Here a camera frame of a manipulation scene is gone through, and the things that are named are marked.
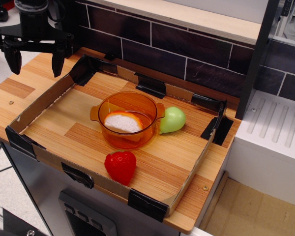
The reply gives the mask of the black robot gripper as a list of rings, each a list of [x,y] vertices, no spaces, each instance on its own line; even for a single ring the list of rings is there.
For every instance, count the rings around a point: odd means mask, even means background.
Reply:
[[[19,75],[22,67],[21,51],[52,53],[52,70],[58,77],[63,68],[64,58],[73,54],[73,34],[61,31],[49,24],[65,18],[65,7],[60,0],[57,4],[63,8],[59,19],[53,19],[47,0],[16,0],[20,23],[0,27],[0,50],[4,52],[10,70]]]

